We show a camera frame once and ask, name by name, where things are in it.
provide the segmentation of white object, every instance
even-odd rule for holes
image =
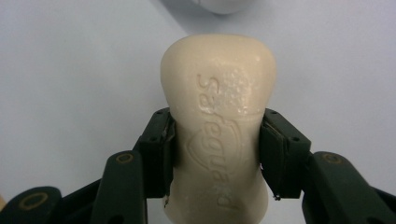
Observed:
[[[163,55],[177,160],[166,215],[176,224],[257,224],[268,195],[259,128],[276,79],[270,50],[241,35],[193,35]]]
[[[192,0],[195,4],[217,14],[230,14],[248,6],[254,0]]]

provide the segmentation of bolt hole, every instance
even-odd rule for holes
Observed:
[[[384,224],[383,221],[381,221],[375,217],[368,217],[366,221],[368,224]]]
[[[111,217],[107,224],[122,224],[123,223],[123,216],[121,215],[116,215],[114,217]]]

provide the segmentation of metal screw head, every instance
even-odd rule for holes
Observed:
[[[23,211],[30,211],[44,203],[48,197],[49,195],[45,192],[30,194],[20,201],[19,208]]]
[[[328,163],[340,164],[343,162],[343,160],[339,156],[332,153],[323,154],[322,157]]]
[[[120,154],[117,158],[116,161],[120,164],[128,163],[134,159],[134,156],[129,153],[123,153]]]

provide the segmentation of cream soap bar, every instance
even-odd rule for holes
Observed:
[[[241,35],[193,35],[163,55],[177,159],[165,214],[176,224],[256,224],[268,194],[259,129],[276,79],[270,50]]]

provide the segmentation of white table surface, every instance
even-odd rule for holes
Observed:
[[[101,177],[166,107],[160,61],[186,35],[264,42],[277,61],[269,108],[396,194],[396,1],[257,0],[218,16],[186,0],[0,2],[0,194]],[[149,223],[170,223],[149,200]],[[270,200],[262,223],[304,223]]]

